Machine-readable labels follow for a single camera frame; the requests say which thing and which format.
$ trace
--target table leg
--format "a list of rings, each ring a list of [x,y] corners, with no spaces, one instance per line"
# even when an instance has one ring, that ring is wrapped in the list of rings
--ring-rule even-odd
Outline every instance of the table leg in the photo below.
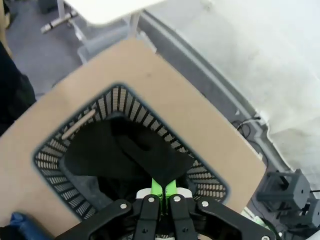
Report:
[[[138,22],[140,18],[141,12],[135,12],[131,15],[130,17],[130,30],[129,30],[129,37],[136,37],[137,35],[137,27],[138,27]]]
[[[65,19],[65,16],[66,16],[65,1],[64,0],[57,0],[57,5],[58,5],[59,18]]]

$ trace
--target brown cardboard sheet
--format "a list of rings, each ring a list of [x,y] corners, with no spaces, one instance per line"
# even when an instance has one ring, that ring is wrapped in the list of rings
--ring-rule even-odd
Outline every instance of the brown cardboard sheet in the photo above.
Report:
[[[13,211],[34,216],[55,236],[79,222],[39,175],[32,157],[63,122],[118,82],[131,87],[224,178],[231,190],[226,205],[242,211],[264,175],[264,164],[181,74],[142,42],[129,39],[67,76],[0,138],[1,226]]]

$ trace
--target white table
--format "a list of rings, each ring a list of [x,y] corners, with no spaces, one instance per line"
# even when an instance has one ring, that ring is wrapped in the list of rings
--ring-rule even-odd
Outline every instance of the white table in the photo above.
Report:
[[[164,0],[57,0],[59,18],[65,18],[65,6],[68,4],[88,23],[103,26],[125,16],[130,17],[130,36],[135,36],[140,13],[143,9]]]

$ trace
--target gray floor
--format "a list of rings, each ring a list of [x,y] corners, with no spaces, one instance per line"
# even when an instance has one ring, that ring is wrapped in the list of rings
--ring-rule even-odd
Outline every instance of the gray floor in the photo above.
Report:
[[[7,30],[7,40],[13,52],[14,62],[20,71],[29,77],[36,94],[41,96],[81,65],[77,55],[77,49],[81,44],[74,30],[66,24],[47,34],[41,34],[40,28],[58,16],[56,10],[43,15],[35,0],[16,1],[11,4],[11,8],[13,12],[18,12],[15,21]],[[245,119],[241,114],[236,115],[238,109],[229,98],[175,45],[143,19],[139,21],[139,28],[147,33],[157,47],[158,53],[188,79],[230,122]],[[256,145],[253,147],[258,152],[261,151]],[[275,167],[269,162],[267,171],[274,170]],[[275,219],[275,215],[268,213],[254,196],[248,207],[255,214],[261,217],[263,215],[273,222],[279,231],[284,229]]]

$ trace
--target blue object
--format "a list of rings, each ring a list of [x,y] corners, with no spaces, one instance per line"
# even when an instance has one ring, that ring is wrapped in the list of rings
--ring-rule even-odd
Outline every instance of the blue object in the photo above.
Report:
[[[44,231],[39,228],[30,218],[22,213],[12,213],[10,226],[18,227],[19,232],[25,237],[26,240],[52,240],[52,238],[46,235]]]

